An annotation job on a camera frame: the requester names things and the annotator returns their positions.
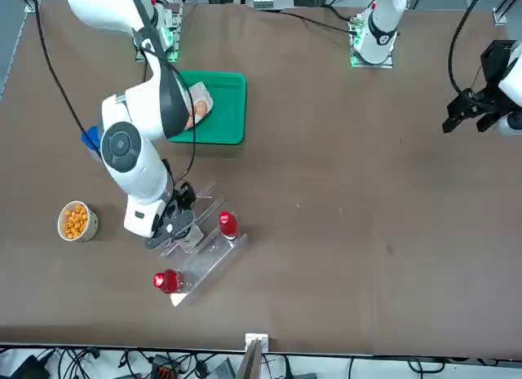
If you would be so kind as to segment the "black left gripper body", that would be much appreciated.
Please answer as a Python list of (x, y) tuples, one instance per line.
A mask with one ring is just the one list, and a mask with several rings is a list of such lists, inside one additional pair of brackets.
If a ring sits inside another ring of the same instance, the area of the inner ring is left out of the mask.
[(493, 95), (498, 83), (504, 78), (511, 51), (517, 47), (516, 40), (493, 40), (480, 55), (480, 61), (486, 81), (482, 90), (484, 95)]

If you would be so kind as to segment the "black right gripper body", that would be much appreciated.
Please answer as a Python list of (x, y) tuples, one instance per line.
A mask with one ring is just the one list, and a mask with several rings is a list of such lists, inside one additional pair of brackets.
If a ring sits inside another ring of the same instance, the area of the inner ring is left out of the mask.
[(159, 218), (157, 228), (167, 228), (171, 225), (171, 228), (175, 229), (175, 215), (183, 210), (192, 210), (196, 198), (192, 185), (188, 181), (182, 181), (181, 185), (174, 190), (173, 196)]

